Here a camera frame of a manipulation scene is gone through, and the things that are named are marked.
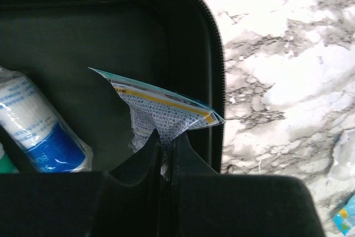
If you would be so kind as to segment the white bottle blue label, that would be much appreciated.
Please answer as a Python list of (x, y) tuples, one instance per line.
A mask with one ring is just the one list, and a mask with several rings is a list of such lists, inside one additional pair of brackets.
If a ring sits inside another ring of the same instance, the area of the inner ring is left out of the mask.
[(42, 173), (90, 171), (93, 152), (23, 73), (1, 68), (1, 126)]

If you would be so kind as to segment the clear bottle green label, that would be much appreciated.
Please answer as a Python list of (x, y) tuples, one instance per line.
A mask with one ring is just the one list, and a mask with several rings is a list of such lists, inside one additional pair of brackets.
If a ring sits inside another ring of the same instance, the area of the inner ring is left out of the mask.
[(10, 160), (9, 156), (3, 149), (2, 143), (0, 144), (0, 173), (1, 174), (13, 174), (18, 173), (18, 169)]

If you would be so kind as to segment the small teal clear pouch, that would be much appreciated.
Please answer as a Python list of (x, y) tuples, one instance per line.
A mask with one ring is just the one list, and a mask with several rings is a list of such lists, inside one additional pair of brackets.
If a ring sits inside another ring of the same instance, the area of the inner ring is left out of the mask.
[(90, 114), (99, 128), (92, 140), (95, 170), (113, 170), (140, 150), (157, 130), (164, 150), (187, 130), (221, 125), (224, 119), (201, 102), (138, 80), (93, 69)]

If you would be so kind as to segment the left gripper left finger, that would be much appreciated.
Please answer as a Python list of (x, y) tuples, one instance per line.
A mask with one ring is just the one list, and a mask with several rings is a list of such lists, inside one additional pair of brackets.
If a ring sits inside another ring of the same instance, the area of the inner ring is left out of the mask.
[(155, 236), (161, 145), (154, 130), (143, 148), (105, 177), (92, 236)]

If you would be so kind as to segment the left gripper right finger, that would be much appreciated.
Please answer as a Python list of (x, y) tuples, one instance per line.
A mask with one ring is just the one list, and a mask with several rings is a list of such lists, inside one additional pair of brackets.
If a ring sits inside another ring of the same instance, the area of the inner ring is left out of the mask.
[(171, 177), (171, 235), (212, 236), (214, 225), (208, 217), (207, 183), (217, 172), (192, 148), (186, 134), (173, 142)]

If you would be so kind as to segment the white gauze clear bag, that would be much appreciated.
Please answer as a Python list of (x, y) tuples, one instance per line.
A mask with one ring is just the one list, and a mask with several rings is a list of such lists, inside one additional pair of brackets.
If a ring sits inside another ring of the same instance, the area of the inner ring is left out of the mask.
[(328, 177), (346, 181), (354, 178), (354, 129), (344, 130), (333, 149)]

